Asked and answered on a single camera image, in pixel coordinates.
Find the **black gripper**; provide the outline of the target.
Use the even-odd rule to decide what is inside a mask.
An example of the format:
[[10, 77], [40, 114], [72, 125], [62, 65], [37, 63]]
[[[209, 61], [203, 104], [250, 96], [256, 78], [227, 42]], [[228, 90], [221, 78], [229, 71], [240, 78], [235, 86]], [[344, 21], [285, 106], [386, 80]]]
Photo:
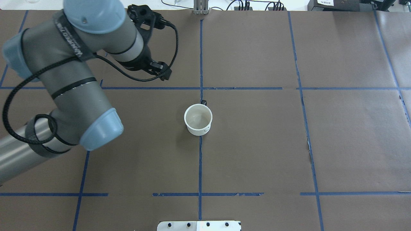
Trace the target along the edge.
[[135, 59], [120, 62], [120, 64], [129, 71], [143, 70], [145, 72], [152, 72], [152, 75], [160, 78], [162, 81], [168, 81], [172, 73], [171, 68], [165, 62], [156, 62], [152, 59], [148, 46], [144, 46], [141, 53]]

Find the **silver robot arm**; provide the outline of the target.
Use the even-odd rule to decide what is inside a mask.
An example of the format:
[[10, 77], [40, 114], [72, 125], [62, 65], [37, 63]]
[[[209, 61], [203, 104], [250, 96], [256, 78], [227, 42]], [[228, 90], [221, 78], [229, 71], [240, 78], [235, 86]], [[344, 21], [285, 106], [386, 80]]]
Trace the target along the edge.
[[[139, 82], [168, 80], [170, 64], [152, 59], [148, 41], [154, 28], [173, 23], [147, 5], [124, 7], [119, 0], [65, 0], [63, 9], [40, 25], [19, 32], [2, 48], [7, 65], [23, 81], [8, 95], [2, 122], [1, 184], [81, 145], [92, 151], [124, 130], [87, 61], [100, 59]], [[13, 130], [9, 110], [17, 92], [40, 81], [56, 105]]]

